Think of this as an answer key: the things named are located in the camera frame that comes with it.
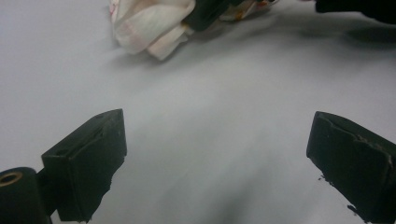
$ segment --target white surface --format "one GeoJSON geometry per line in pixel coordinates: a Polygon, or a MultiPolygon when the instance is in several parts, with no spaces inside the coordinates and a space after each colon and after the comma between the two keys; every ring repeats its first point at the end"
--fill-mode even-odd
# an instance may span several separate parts
{"type": "Polygon", "coordinates": [[[158,63],[115,44],[106,0],[0,5],[0,170],[121,107],[129,153],[92,224],[362,223],[306,143],[317,110],[396,142],[395,27],[283,1],[158,63]]]}

